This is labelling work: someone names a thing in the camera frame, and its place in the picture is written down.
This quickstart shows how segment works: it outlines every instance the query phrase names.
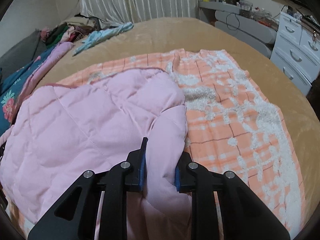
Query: orange plaid blanket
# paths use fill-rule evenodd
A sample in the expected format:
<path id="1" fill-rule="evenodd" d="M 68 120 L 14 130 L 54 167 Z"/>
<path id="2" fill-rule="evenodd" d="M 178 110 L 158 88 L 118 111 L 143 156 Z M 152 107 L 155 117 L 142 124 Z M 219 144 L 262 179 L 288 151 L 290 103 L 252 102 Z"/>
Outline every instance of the orange plaid blanket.
<path id="1" fill-rule="evenodd" d="M 304 225 L 299 163 L 281 110 L 224 50 L 183 49 L 92 65 L 59 84 L 80 86 L 130 68 L 160 68 L 184 91 L 185 151 L 209 170 L 234 171 L 294 238 Z"/>

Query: light blue cloth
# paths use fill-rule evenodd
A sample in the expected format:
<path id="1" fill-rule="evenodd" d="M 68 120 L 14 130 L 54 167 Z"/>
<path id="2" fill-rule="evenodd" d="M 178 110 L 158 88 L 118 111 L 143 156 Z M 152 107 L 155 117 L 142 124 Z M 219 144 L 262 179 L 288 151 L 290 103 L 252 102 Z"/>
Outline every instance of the light blue cloth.
<path id="1" fill-rule="evenodd" d="M 107 39 L 110 39 L 113 36 L 116 36 L 120 33 L 129 31 L 133 28 L 133 23 L 125 23 L 123 25 L 120 25 L 119 27 L 113 28 L 113 29 L 107 29 L 107 30 L 101 30 L 101 31 L 94 31 L 89 34 L 88 38 L 82 41 L 84 43 L 82 46 L 77 48 L 73 52 L 73 56 L 77 55 L 81 51 L 91 48 L 100 42 L 103 42 Z"/>

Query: bed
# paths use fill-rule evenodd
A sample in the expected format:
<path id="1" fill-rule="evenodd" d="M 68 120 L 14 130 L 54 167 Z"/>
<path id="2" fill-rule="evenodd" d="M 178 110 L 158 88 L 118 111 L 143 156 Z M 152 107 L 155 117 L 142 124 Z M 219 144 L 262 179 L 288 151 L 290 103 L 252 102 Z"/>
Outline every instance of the bed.
<path id="1" fill-rule="evenodd" d="M 279 106 L 300 164 L 305 192 L 306 223 L 320 201 L 320 124 L 303 94 L 266 57 L 236 38 L 193 18 L 160 18 L 138 23 L 119 36 L 72 56 L 80 41 L 37 85 L 57 83 L 90 65 L 140 54 L 184 48 L 225 49 L 260 87 L 268 100 Z"/>

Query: green cloth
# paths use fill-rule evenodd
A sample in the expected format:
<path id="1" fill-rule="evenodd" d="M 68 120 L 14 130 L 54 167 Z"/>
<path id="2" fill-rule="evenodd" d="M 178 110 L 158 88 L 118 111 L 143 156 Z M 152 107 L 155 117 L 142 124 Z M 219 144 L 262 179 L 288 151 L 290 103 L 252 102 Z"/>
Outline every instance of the green cloth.
<path id="1" fill-rule="evenodd" d="M 64 27 L 62 33 L 60 33 L 56 39 L 53 41 L 53 43 L 47 45 L 47 49 L 50 49 L 52 46 L 56 45 L 59 41 L 61 41 L 62 36 L 64 35 L 64 33 L 69 29 L 68 26 Z"/>

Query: drawer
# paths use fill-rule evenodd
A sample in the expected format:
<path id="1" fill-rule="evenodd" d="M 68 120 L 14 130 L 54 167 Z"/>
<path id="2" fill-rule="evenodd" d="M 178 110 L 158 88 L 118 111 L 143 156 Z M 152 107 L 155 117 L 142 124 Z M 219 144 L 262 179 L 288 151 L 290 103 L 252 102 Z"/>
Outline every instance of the drawer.
<path id="1" fill-rule="evenodd" d="M 317 35 L 315 41 L 312 40 L 312 37 L 313 33 L 303 28 L 300 46 L 320 63 L 320 37 Z"/>
<path id="2" fill-rule="evenodd" d="M 306 96 L 311 89 L 311 84 L 307 78 L 292 64 L 278 49 L 274 49 L 271 61 L 295 84 L 295 86 Z"/>
<path id="3" fill-rule="evenodd" d="M 302 26 L 296 22 L 296 19 L 291 19 L 290 16 L 281 14 L 278 31 L 287 35 L 296 45 L 300 44 Z"/>
<path id="4" fill-rule="evenodd" d="M 318 76 L 320 64 L 300 46 L 296 46 L 286 35 L 278 33 L 275 48 L 290 58 L 294 65 L 312 82 Z"/>

